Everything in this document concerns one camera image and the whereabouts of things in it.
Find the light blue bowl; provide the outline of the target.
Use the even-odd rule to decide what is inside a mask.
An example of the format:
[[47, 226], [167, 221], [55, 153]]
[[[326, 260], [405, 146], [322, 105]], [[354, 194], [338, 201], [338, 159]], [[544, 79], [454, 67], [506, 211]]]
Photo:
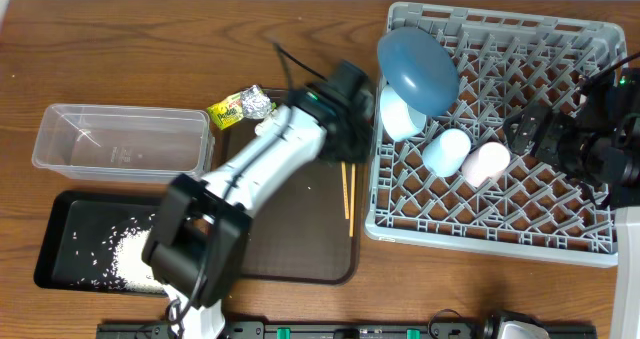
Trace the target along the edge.
[[385, 131], [394, 141], [402, 141], [424, 130], [427, 117], [410, 107], [390, 86], [380, 94], [380, 114]]

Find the light blue plastic cup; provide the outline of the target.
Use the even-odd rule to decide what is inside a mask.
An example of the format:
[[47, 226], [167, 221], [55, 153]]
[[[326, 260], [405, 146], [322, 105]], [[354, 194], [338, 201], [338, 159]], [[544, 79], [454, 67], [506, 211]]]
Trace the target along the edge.
[[469, 136], [460, 129], [447, 129], [422, 152], [424, 166], [434, 175], [450, 177], [454, 175], [471, 149]]

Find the wooden chopstick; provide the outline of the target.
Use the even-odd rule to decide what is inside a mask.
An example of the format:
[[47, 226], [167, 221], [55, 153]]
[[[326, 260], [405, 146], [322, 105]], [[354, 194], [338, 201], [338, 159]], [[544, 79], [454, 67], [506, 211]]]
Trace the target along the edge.
[[343, 204], [344, 204], [344, 215], [345, 219], [350, 219], [350, 206], [349, 206], [349, 192], [348, 192], [348, 183], [347, 183], [347, 170], [346, 163], [341, 162], [341, 180], [342, 180], [342, 191], [343, 191]]
[[349, 237], [354, 236], [355, 226], [355, 187], [356, 187], [356, 165], [351, 164], [351, 176], [350, 176], [350, 219], [349, 219]]

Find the dark blue plate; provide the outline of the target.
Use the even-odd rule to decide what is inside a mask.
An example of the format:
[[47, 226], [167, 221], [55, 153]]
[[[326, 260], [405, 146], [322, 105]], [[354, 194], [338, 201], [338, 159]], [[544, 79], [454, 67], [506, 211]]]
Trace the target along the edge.
[[459, 74], [445, 48], [429, 33], [401, 27], [377, 44], [383, 76], [402, 100], [426, 116], [445, 114], [459, 95]]

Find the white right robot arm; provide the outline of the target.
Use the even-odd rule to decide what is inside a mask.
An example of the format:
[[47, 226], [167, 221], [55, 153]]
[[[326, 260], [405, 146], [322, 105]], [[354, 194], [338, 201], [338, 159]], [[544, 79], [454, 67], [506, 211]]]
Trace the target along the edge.
[[613, 338], [639, 336], [639, 70], [616, 65], [588, 78], [574, 116], [532, 104], [503, 122], [512, 152], [528, 154], [593, 187], [616, 212], [618, 272]]

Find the yellow foil snack wrapper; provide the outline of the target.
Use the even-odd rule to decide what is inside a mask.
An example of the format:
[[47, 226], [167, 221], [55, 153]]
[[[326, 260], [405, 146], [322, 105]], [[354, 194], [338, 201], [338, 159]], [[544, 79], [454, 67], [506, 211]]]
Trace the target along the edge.
[[265, 119], [275, 107], [276, 104], [264, 90], [258, 85], [253, 85], [227, 96], [209, 106], [206, 111], [214, 124], [220, 130], [225, 130], [243, 119]]

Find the pink plastic cup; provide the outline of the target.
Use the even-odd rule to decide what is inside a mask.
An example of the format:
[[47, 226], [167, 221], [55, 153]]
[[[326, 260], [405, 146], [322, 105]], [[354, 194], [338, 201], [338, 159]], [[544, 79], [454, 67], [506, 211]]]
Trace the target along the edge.
[[499, 177], [510, 163], [509, 149], [499, 142], [487, 142], [471, 153], [461, 166], [468, 184], [481, 186], [489, 179]]

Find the white rice pile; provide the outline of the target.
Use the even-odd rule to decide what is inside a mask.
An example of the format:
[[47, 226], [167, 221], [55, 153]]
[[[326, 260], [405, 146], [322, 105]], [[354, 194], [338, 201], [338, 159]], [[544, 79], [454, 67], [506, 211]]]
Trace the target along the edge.
[[103, 234], [74, 250], [74, 268], [80, 269], [75, 287], [98, 291], [162, 294], [162, 285], [152, 269], [142, 261], [142, 251], [154, 224], [155, 214], [130, 216], [108, 225]]

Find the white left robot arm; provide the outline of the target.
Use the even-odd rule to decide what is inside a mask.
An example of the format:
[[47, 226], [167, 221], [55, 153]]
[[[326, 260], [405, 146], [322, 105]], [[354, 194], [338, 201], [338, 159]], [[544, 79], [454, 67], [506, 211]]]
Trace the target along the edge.
[[169, 337], [222, 333], [221, 304], [241, 274], [255, 214], [309, 162], [366, 162], [374, 109], [368, 75], [343, 61], [289, 91], [273, 122], [225, 164], [170, 182], [141, 254], [170, 298]]

